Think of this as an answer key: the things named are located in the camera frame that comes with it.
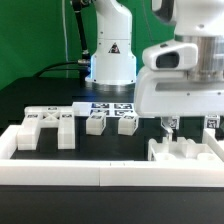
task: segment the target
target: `black cable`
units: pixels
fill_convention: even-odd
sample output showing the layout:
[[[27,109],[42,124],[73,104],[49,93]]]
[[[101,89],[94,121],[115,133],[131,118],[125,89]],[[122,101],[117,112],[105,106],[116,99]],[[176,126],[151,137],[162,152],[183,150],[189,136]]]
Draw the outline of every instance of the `black cable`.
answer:
[[[51,71],[86,71],[87,68],[60,68],[60,69],[48,69],[45,72],[51,72]]]
[[[81,41],[82,58],[90,59],[89,50],[87,48],[85,30],[84,30],[83,21],[82,21],[82,14],[81,14],[81,12],[76,12],[75,16],[76,16],[76,21],[78,24],[79,36],[80,36],[80,41]]]
[[[35,73],[33,75],[33,77],[40,77],[45,71],[47,71],[51,68],[59,67],[59,66],[62,66],[62,65],[77,65],[77,64],[78,64],[77,61],[67,61],[67,62],[61,62],[61,63],[56,63],[56,64],[53,64],[53,65],[49,65],[49,66],[45,67],[44,69],[40,70],[39,72]]]

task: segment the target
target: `white cube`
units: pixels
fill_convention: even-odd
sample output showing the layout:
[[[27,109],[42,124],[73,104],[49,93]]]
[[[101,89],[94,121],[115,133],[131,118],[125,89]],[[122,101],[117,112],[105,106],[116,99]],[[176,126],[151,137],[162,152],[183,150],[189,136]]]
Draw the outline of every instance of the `white cube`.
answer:
[[[101,135],[106,127],[106,114],[93,112],[86,120],[87,135]]]
[[[138,128],[139,117],[132,113],[125,113],[118,121],[119,135],[133,135]]]

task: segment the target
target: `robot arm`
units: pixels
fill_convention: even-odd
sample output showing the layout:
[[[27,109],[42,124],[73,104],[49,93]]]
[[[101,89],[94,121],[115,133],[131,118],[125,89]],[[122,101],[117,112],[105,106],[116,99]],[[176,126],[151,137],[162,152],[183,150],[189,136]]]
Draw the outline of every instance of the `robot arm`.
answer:
[[[175,0],[152,0],[152,11],[163,23],[175,25],[176,1]]]
[[[222,115],[224,0],[152,0],[157,14],[169,7],[177,9],[174,39],[144,51],[135,111],[145,117]]]
[[[80,11],[90,3],[96,9],[97,49],[91,57],[91,74],[86,77],[86,86],[105,91],[134,88],[136,57],[131,51],[131,12],[117,0],[72,0],[84,53],[87,44]]]

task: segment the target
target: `black table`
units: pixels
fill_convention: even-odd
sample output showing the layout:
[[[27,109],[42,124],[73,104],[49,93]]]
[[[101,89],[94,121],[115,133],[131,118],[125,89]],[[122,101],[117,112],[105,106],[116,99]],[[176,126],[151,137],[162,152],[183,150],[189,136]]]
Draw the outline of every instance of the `black table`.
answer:
[[[0,130],[21,124],[26,106],[71,106],[84,102],[133,102],[133,91],[102,93],[79,80],[22,78],[0,91]],[[110,118],[102,136],[85,135],[85,119],[76,118],[77,149],[49,147],[55,130],[42,130],[37,152],[16,151],[12,159],[147,159],[150,138],[161,141],[160,119],[140,119],[134,136],[117,135]],[[203,118],[181,119],[178,135],[201,141]],[[0,186],[1,223],[223,223],[224,189],[177,187]]]

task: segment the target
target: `white block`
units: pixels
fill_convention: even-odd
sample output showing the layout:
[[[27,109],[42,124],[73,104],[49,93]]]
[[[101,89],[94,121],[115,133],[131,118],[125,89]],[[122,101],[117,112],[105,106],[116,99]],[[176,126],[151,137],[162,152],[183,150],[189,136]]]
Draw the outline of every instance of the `white block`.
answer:
[[[17,134],[18,150],[36,150],[42,113],[27,113]]]
[[[0,137],[0,159],[10,159],[16,151],[19,129],[20,125],[10,125]]]
[[[139,117],[132,113],[125,113],[118,121],[118,134],[133,135],[138,128]]]
[[[58,149],[75,149],[74,112],[64,112],[60,115],[58,127]]]
[[[92,113],[86,121],[87,135],[101,135],[106,127],[106,114]]]

